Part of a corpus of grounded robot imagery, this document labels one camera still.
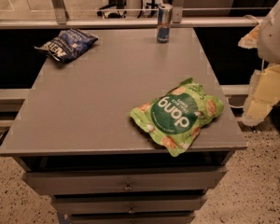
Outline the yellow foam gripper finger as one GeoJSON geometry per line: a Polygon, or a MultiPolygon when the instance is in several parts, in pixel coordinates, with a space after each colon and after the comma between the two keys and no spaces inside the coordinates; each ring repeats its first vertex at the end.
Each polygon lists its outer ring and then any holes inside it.
{"type": "Polygon", "coordinates": [[[246,126],[259,125],[279,101],[280,64],[270,63],[262,71],[255,70],[250,78],[241,122],[246,126]]]}
{"type": "Polygon", "coordinates": [[[259,42],[259,28],[258,24],[248,34],[240,39],[238,46],[243,49],[256,49],[259,42]]]}

